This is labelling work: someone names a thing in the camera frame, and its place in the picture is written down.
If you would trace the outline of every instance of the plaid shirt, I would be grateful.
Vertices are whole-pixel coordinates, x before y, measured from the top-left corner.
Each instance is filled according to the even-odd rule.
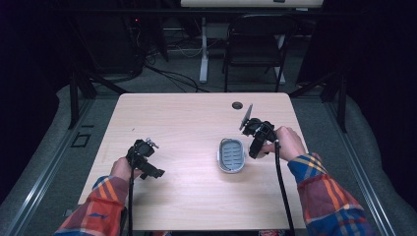
[[[129,185],[114,176],[97,180],[87,201],[74,211],[54,235],[119,235],[120,217]]]
[[[288,162],[298,184],[309,235],[375,235],[359,203],[311,154]]]

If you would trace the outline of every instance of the black chair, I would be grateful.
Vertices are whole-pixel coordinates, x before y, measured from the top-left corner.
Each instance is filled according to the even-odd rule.
[[[244,15],[234,19],[228,28],[223,68],[224,91],[227,92],[228,70],[231,67],[280,67],[275,91],[285,62],[288,39],[297,30],[297,23],[282,15]],[[277,36],[283,36],[278,46]]]

